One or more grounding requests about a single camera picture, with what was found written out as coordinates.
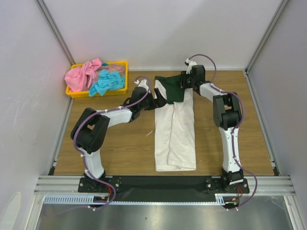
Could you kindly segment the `white green raglan t-shirt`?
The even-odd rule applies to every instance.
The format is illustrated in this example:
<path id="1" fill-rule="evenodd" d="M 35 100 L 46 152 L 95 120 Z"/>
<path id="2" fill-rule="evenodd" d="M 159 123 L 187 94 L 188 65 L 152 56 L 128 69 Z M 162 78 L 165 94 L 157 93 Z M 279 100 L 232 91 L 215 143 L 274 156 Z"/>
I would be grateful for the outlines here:
<path id="1" fill-rule="evenodd" d="M 180 76 L 155 77 L 166 105 L 155 109 L 154 157 L 158 172 L 196 170 L 193 90 L 180 87 Z"/>

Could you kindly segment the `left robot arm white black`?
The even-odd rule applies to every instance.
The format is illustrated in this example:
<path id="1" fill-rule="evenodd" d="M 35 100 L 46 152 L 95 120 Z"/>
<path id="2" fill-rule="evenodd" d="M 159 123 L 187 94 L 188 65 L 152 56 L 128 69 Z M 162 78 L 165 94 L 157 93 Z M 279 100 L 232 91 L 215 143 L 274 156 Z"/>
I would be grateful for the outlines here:
<path id="1" fill-rule="evenodd" d="M 130 123 L 138 118 L 142 111 L 161 108 L 167 100 L 155 88 L 154 94 L 149 89 L 138 86 L 122 105 L 109 110 L 86 108 L 71 132 L 74 148 L 80 152 L 85 167 L 84 174 L 90 178 L 89 186 L 96 192 L 105 188 L 105 169 L 100 159 L 108 128 Z"/>

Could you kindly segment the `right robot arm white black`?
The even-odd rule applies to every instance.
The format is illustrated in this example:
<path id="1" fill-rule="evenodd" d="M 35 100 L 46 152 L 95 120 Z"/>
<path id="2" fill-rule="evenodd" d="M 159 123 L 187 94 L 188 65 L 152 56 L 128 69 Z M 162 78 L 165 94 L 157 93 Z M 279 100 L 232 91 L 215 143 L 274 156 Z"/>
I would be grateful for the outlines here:
<path id="1" fill-rule="evenodd" d="M 234 92 L 226 92 L 205 80 L 205 67 L 195 62 L 185 63 L 187 70 L 180 74 L 180 86 L 193 89 L 213 104 L 213 121 L 218 127 L 223 145 L 223 165 L 220 184 L 225 192 L 242 192 L 244 173 L 238 153 L 238 131 L 242 120 L 240 100 Z"/>

